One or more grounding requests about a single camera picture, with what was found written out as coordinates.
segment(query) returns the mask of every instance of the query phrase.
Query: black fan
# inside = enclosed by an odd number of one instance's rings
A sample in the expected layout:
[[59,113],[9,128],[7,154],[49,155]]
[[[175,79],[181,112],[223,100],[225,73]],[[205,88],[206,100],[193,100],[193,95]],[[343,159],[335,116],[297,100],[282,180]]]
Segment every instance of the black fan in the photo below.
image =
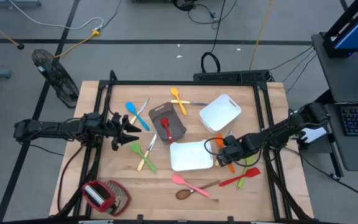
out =
[[46,50],[35,50],[32,53],[32,60],[42,76],[56,90],[57,98],[67,107],[74,108],[79,91],[63,66]]

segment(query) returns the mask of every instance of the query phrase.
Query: blue spoon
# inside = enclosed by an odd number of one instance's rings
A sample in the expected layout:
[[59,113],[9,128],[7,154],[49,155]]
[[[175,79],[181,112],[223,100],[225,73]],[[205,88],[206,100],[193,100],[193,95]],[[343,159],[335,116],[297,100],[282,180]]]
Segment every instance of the blue spoon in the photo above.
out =
[[150,128],[147,126],[147,124],[143,121],[143,119],[136,113],[136,109],[135,109],[135,105],[131,102],[127,102],[125,104],[125,107],[130,111],[132,112],[136,117],[137,119],[142,123],[143,127],[150,131]]

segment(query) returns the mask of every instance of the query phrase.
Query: knife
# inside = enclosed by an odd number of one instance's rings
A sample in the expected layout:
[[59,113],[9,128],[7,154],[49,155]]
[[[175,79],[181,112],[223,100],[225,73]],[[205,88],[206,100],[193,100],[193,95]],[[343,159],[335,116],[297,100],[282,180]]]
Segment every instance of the knife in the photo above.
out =
[[[137,114],[140,114],[144,108],[146,107],[146,105],[149,103],[149,100],[150,100],[150,97],[147,98],[147,100],[144,102],[143,106],[140,108],[140,110],[137,112]],[[130,121],[130,124],[134,124],[136,121],[136,116],[134,116],[131,121]]]
[[[171,100],[171,103],[179,103],[178,100]],[[183,101],[181,100],[181,103],[184,104],[190,104],[190,105],[196,105],[196,106],[206,106],[209,103],[201,103],[201,102],[190,102],[190,101]]]
[[[152,139],[152,141],[150,142],[149,147],[147,148],[146,153],[144,154],[144,157],[147,157],[147,155],[149,155],[149,152],[153,149],[155,140],[157,139],[157,134],[154,134],[154,137]],[[141,160],[141,162],[139,163],[139,165],[137,166],[137,171],[141,171],[144,165],[144,159]]]

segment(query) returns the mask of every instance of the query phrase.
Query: green spoon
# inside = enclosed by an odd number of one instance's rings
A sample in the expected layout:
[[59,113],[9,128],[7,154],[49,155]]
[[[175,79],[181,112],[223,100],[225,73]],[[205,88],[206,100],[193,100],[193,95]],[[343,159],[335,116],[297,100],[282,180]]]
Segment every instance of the green spoon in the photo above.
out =
[[153,172],[157,172],[157,169],[154,167],[154,165],[143,155],[142,150],[140,150],[140,145],[135,143],[132,143],[129,147],[131,147],[132,152],[134,153],[138,153],[143,159],[144,161],[147,163],[147,165],[150,167],[150,169]]

